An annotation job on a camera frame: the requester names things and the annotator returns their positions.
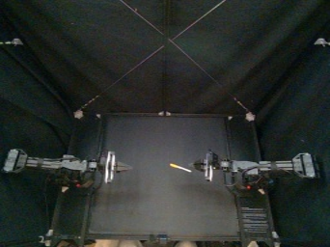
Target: diagonal cable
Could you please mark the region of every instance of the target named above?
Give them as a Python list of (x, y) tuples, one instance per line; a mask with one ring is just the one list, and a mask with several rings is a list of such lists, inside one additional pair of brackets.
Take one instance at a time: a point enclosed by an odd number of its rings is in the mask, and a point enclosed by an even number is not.
[[(218, 84), (218, 86), (224, 87), (224, 83), (219, 82), (210, 73), (204, 70), (204, 68), (200, 66), (200, 64), (192, 59), (192, 57), (184, 52), (184, 50), (180, 48), (180, 46), (172, 41), (168, 40), (170, 43), (179, 49), (179, 51), (184, 54), (184, 56), (190, 59), (190, 61), (195, 64), (195, 66), (202, 70), (202, 72), (207, 75), (207, 77)], [(224, 93), (232, 98), (232, 100), (236, 102), (236, 104), (246, 110), (246, 112), (250, 112), (248, 108), (242, 104), (242, 102), (238, 100), (238, 98), (228, 92), (224, 91)]]
[(84, 108), (88, 107), (89, 104), (101, 96), (104, 93), (128, 76), (128, 74), (139, 68), (164, 48), (164, 46), (160, 46), (149, 55), (147, 58), (144, 58), (131, 69), (129, 71), (80, 107), (77, 111), (81, 111)]
[[(147, 18), (133, 9), (128, 3), (124, 0), (119, 0), (127, 7), (128, 9), (144, 20), (144, 22), (158, 31), (159, 34), (164, 35), (164, 33), (159, 30), (159, 28), (147, 20)], [(184, 50), (180, 48), (180, 46), (174, 42), (226, 2), (227, 0), (223, 0), (219, 2), (211, 10), (202, 15), (200, 18), (198, 18), (184, 29), (183, 31), (172, 38), (168, 39), (171, 44), (179, 49), (179, 51), (184, 54), (184, 56), (191, 60), (191, 62), (196, 65), (196, 67), (202, 70), (202, 72), (207, 75), (207, 77), (220, 86), (224, 87), (224, 84), (219, 82), (211, 75), (210, 73), (204, 70), (204, 68), (199, 65), (199, 63), (192, 59), (192, 57), (184, 52)], [(81, 107), (79, 110), (83, 110), (87, 108), (87, 106), (112, 88), (123, 79), (124, 77), (136, 69), (144, 62), (153, 57), (153, 55), (164, 48), (166, 46), (160, 46), (160, 48), (105, 88), (105, 90), (96, 95)], [(242, 102), (238, 100), (238, 98), (226, 91), (226, 94), (234, 99), (236, 104), (246, 110), (246, 112), (250, 112), (247, 107), (242, 104)]]
[(219, 2), (211, 9), (208, 12), (206, 12), (206, 14), (202, 15), (200, 18), (198, 18), (184, 29), (183, 31), (172, 38), (172, 40), (175, 41), (182, 35), (183, 33), (186, 33), (192, 26), (196, 25), (198, 22), (200, 22), (226, 2), (227, 0), (223, 0), (222, 2)]

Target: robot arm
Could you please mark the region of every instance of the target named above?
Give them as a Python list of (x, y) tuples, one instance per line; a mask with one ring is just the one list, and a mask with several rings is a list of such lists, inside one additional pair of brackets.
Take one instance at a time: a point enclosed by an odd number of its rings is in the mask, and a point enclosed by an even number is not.
[(113, 180), (115, 173), (127, 171), (131, 167), (120, 162), (116, 162), (115, 153), (107, 152), (107, 159), (100, 158), (97, 163), (95, 160), (80, 160), (72, 155), (64, 155), (59, 159), (28, 157), (23, 150), (9, 150), (4, 173), (19, 173), (23, 169), (36, 170), (65, 170), (71, 173), (77, 173), (77, 177), (83, 177), (85, 173), (93, 173), (96, 170), (104, 170), (104, 182)]
[(212, 170), (222, 170), (224, 174), (224, 184), (238, 190), (248, 190), (255, 187), (260, 193), (271, 178), (290, 177), (318, 178), (316, 164), (308, 153), (299, 153), (288, 161), (218, 161), (218, 155), (208, 151), (206, 159), (194, 163), (195, 169), (204, 172), (204, 179), (211, 181)]

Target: cable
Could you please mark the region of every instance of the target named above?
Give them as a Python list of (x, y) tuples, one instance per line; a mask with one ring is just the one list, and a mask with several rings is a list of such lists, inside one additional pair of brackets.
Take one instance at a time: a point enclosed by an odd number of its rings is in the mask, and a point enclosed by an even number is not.
[(101, 96), (104, 93), (128, 76), (128, 74), (139, 68), (158, 53), (159, 51), (164, 48), (162, 45), (148, 56), (144, 58), (133, 67), (129, 69), (129, 71), (77, 109), (77, 111), (81, 111), (84, 108), (87, 108), (92, 102)]
[[(224, 84), (220, 83), (211, 75), (210, 73), (202, 68), (202, 66), (198, 64), (198, 62), (191, 58), (191, 56), (183, 51), (183, 49), (179, 47), (179, 45), (174, 42), (195, 25), (204, 19), (226, 2), (227, 0), (223, 0), (219, 4), (215, 5), (215, 7), (200, 17), (198, 18), (184, 29), (183, 31), (172, 38), (167, 39), (172, 45), (180, 50), (180, 52), (186, 55), (186, 57), (192, 61), (192, 63), (198, 66), (198, 68), (203, 71), (203, 73), (208, 76), (208, 78), (220, 86), (224, 87)], [(159, 28), (147, 20), (147, 18), (137, 12), (136, 9), (133, 9), (128, 3), (124, 0), (120, 0), (120, 2), (128, 7), (128, 9), (144, 20), (144, 22), (158, 31), (159, 34), (164, 35), (164, 33), (159, 30)], [(96, 95), (81, 107), (77, 109), (77, 111), (81, 111), (84, 108), (87, 108), (92, 102), (112, 88), (121, 80), (123, 78), (166, 47), (163, 45), (107, 88), (105, 90)], [(238, 98), (230, 93), (224, 92), (232, 100), (236, 102), (236, 104), (243, 108), (246, 112), (250, 112), (248, 108), (242, 104), (242, 102), (238, 100)]]

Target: black fabric wall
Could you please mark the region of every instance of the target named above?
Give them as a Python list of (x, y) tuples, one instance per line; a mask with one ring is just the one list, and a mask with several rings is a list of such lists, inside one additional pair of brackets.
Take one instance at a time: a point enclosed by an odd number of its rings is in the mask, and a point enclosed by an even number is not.
[[(0, 30), (1, 41), (16, 37), (1, 17)], [(68, 110), (33, 55), (20, 46), (0, 46), (0, 169), (9, 149), (23, 149), (29, 156), (61, 157), (71, 128)], [(44, 174), (27, 172), (0, 174), (0, 245), (37, 240), (47, 232), (45, 196), (51, 214), (56, 191), (45, 179)]]
[(330, 49), (311, 45), (278, 82), (278, 92), (259, 113), (266, 160), (315, 155), (319, 180), (278, 182), (272, 194), (275, 225), (286, 242), (330, 246)]

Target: gray floor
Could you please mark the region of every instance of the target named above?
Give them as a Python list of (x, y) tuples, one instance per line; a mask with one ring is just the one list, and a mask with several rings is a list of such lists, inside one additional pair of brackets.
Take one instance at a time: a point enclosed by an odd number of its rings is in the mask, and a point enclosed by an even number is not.
[(238, 236), (235, 199), (220, 171), (207, 182), (200, 172), (168, 167), (171, 162), (188, 167), (208, 149), (227, 156), (223, 119), (109, 117), (103, 147), (132, 170), (101, 185), (89, 233)]

